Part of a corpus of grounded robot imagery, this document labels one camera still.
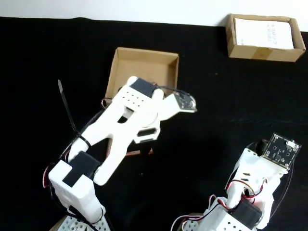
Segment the cardboard tray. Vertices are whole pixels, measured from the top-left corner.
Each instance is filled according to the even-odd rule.
[[[294,49],[276,49],[276,48],[237,45],[235,36],[235,26],[234,26],[235,18],[247,19],[247,20],[260,20],[260,21],[288,22],[291,26]],[[231,58],[295,62],[306,51],[302,35],[298,28],[297,22],[294,18],[282,17],[282,16],[230,14],[226,25],[226,33],[227,33],[227,43],[228,43],[228,54],[229,57]]]

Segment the cable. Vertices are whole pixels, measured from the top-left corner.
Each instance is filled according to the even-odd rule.
[[[254,199],[256,196],[258,196],[258,195],[262,192],[264,182],[267,182],[267,179],[264,179],[264,180],[263,180],[263,183],[262,183],[262,185],[261,185],[260,190],[259,190],[258,193],[253,194],[253,195],[249,195],[249,196],[242,195],[242,197],[244,197],[244,198],[246,198],[246,199]]]
[[[185,219],[185,218],[187,218],[187,221],[188,220],[191,220],[191,221],[200,221],[200,220],[202,220],[202,219],[204,219],[208,214],[210,214],[218,205],[221,205],[221,206],[223,206],[225,209],[227,209],[227,210],[230,210],[229,208],[227,208],[227,206],[225,205],[225,203],[223,202],[223,200],[222,200],[222,198],[223,197],[217,197],[216,199],[215,199],[215,201],[217,201],[217,204],[207,213],[207,214],[205,214],[205,215],[182,215],[182,216],[179,216],[179,217],[177,217],[175,220],[174,220],[174,222],[172,223],[172,226],[171,226],[171,229],[170,229],[170,231],[173,231],[173,228],[174,228],[174,225],[175,225],[175,223],[179,220],[179,219]]]
[[[277,203],[277,206],[275,207],[275,209],[273,210],[272,214],[270,215],[270,219],[274,216],[274,214],[276,213],[278,207],[280,206],[281,202],[283,201],[285,195],[286,195],[287,192],[288,192],[289,186],[290,186],[290,184],[291,184],[292,176],[293,176],[294,161],[293,161],[293,163],[291,164],[290,169],[291,169],[291,172],[289,173],[289,176],[288,176],[286,185],[285,185],[285,187],[284,187],[284,189],[283,189],[283,193],[282,193],[281,197],[279,198],[279,200],[277,201],[277,202],[278,202],[278,203]]]
[[[252,188],[249,184],[247,184],[245,181],[237,180],[237,179],[233,179],[233,180],[231,180],[231,181],[228,183],[228,185],[227,185],[227,190],[228,190],[228,188],[230,187],[230,184],[231,184],[232,182],[234,182],[234,181],[237,181],[237,182],[240,182],[240,183],[246,185],[246,186],[252,191],[252,193],[255,194],[255,191],[253,190],[253,188]]]
[[[211,205],[212,205],[212,198],[215,197],[216,199],[216,196],[214,194],[210,195],[210,197],[208,198],[208,207],[207,209],[210,209]]]
[[[172,87],[168,87],[168,86],[156,86],[156,88],[172,90],[172,91],[175,91],[175,92],[184,94],[184,95],[191,96],[189,93],[187,93],[187,92],[185,92],[185,91],[183,91],[183,90],[177,89],[177,88],[172,88]]]

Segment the white wall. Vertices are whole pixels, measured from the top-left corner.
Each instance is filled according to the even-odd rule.
[[[289,16],[308,31],[308,0],[0,0],[0,16],[224,26],[229,13]]]

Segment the circuit board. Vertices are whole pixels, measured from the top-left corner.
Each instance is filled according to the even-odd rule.
[[[274,133],[262,156],[283,168],[289,169],[300,148],[301,145],[295,143],[294,140]]]

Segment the black wire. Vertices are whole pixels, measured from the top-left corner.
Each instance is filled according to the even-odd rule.
[[[289,186],[290,186],[290,184],[291,184],[292,176],[293,176],[294,161],[293,161],[293,163],[291,164],[290,169],[291,169],[291,172],[289,173],[289,176],[288,176],[286,185],[285,185],[285,187],[284,187],[284,189],[283,189],[283,192],[282,192],[281,197],[280,197],[279,200],[277,201],[277,205],[276,205],[275,209],[273,210],[272,214],[270,215],[270,219],[274,216],[274,214],[276,213],[278,207],[280,206],[281,202],[283,201],[285,195],[286,195],[287,192],[288,192]]]
[[[191,96],[189,93],[187,93],[187,92],[185,92],[183,90],[177,89],[177,88],[172,88],[172,87],[168,87],[168,86],[157,86],[156,88],[172,90],[172,91],[184,94],[184,95]]]

